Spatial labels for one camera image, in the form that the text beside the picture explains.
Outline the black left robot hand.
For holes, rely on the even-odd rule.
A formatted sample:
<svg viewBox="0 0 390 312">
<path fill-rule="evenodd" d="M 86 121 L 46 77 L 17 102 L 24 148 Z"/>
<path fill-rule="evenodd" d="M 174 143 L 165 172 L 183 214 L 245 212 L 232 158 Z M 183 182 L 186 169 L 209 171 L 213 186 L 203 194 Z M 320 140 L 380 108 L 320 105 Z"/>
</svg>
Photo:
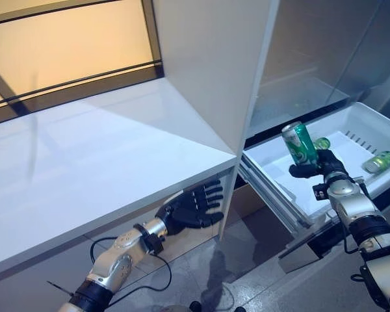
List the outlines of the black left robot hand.
<svg viewBox="0 0 390 312">
<path fill-rule="evenodd" d="M 168 236 L 177 235 L 187 228 L 208 228 L 223 219 L 223 212 L 213 211 L 220 207 L 223 198 L 221 182 L 212 180 L 167 200 L 155 216 L 164 223 Z"/>
</svg>

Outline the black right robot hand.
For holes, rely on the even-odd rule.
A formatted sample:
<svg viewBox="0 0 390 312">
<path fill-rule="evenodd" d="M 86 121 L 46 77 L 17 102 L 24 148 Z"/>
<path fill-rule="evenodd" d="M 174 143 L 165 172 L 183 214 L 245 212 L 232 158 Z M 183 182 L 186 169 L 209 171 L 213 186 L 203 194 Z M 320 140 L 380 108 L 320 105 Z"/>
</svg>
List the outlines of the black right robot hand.
<svg viewBox="0 0 390 312">
<path fill-rule="evenodd" d="M 334 172 L 341 172 L 348 175 L 343 163 L 336 158 L 333 152 L 329 149 L 317 149 L 318 160 L 315 165 L 290 165 L 289 173 L 296 178 L 310 178 L 313 176 L 327 175 Z"/>
</svg>

